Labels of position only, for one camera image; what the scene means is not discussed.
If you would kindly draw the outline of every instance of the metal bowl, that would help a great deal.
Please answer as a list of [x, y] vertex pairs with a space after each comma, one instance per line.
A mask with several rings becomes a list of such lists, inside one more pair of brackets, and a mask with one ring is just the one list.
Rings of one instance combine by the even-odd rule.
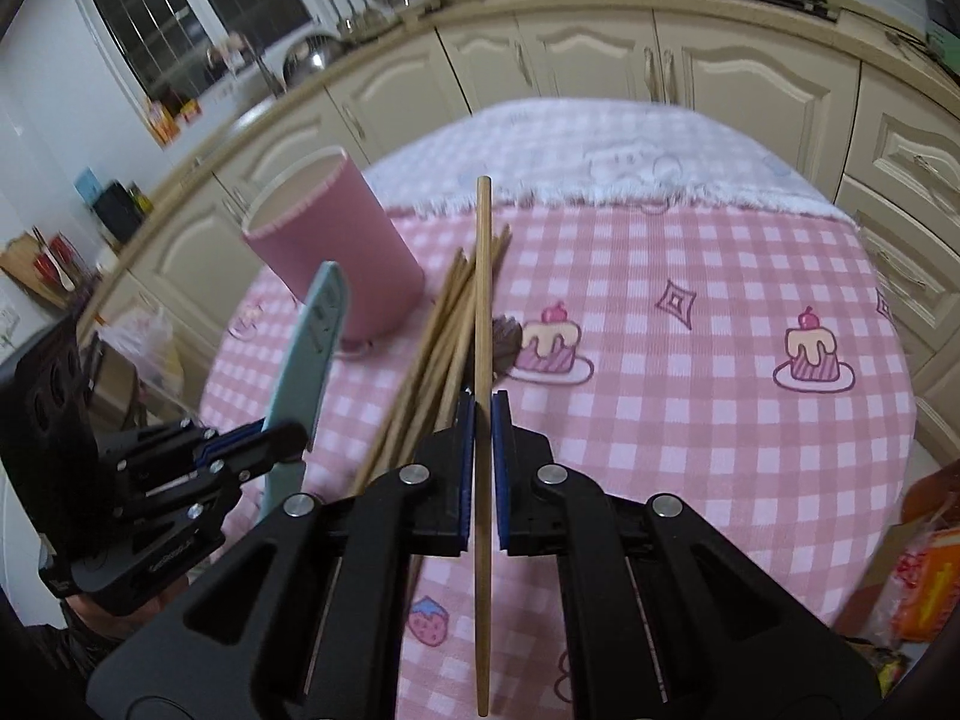
[[288, 50], [283, 60], [283, 82], [292, 89], [312, 74], [328, 69], [348, 50], [349, 46], [333, 35], [307, 35]]

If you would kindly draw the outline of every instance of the black container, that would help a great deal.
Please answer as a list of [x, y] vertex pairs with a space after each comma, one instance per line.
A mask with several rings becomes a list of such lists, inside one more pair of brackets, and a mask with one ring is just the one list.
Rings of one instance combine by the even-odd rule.
[[143, 223], [143, 212], [130, 193], [114, 181], [93, 201], [93, 211], [110, 234], [126, 244]]

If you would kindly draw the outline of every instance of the countertop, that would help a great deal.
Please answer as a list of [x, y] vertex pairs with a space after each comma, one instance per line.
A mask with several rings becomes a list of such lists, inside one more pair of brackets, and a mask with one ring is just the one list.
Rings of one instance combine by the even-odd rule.
[[[908, 45], [904, 50], [892, 45], [885, 37], [886, 25], [897, 25], [870, 8], [850, 0], [828, 0], [844, 9], [837, 23], [799, 13], [786, 7], [762, 4], [749, 0], [468, 0], [451, 4], [435, 12], [427, 12], [435, 2], [426, 2], [407, 8], [401, 14], [397, 27], [376, 42], [369, 43], [338, 60], [329, 69], [315, 74], [301, 86], [277, 100], [262, 116], [246, 127], [236, 122], [225, 125], [212, 134], [199, 148], [171, 172], [152, 193], [155, 210], [133, 240], [120, 253], [116, 269], [90, 300], [88, 309], [80, 318], [78, 332], [83, 338], [93, 327], [97, 313], [109, 297], [113, 285], [121, 277], [144, 247], [152, 240], [167, 220], [206, 181], [213, 172], [232, 158], [240, 148], [253, 141], [261, 132], [296, 110], [306, 100], [322, 94], [325, 87], [337, 79], [353, 73], [366, 63], [412, 38], [436, 28], [459, 25], [471, 20], [486, 20], [497, 16], [558, 10], [656, 9], [674, 13], [709, 16], [736, 22], [764, 26], [794, 35], [813, 43], [832, 47], [886, 71], [891, 76], [914, 87], [960, 119], [960, 88], [938, 66]], [[230, 129], [235, 134], [224, 138]], [[203, 161], [196, 164], [198, 155]]]

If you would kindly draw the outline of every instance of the small container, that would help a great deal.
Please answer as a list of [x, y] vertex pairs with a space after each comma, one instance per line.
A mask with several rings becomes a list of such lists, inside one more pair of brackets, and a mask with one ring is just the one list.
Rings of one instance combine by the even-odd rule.
[[251, 204], [243, 236], [300, 302], [320, 264], [340, 263], [350, 290], [345, 341], [390, 333], [424, 294], [424, 270], [339, 146], [272, 181]]

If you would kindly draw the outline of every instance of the orange bag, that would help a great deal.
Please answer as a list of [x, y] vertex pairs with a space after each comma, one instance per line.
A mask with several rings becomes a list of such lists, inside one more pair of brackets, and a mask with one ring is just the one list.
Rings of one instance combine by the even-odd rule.
[[920, 559], [920, 579], [894, 619], [907, 641], [933, 641], [960, 599], [960, 528], [932, 533]]

